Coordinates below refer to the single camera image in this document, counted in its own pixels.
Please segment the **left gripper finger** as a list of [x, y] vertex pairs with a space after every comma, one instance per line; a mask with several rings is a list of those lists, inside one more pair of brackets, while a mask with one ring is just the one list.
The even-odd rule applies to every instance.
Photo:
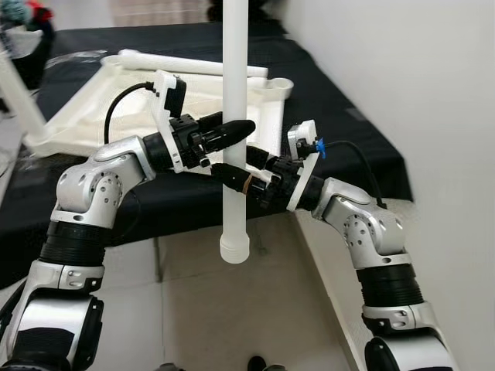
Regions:
[[223, 151], [240, 144], [254, 130], [255, 122], [251, 120], [204, 121], [204, 149]]

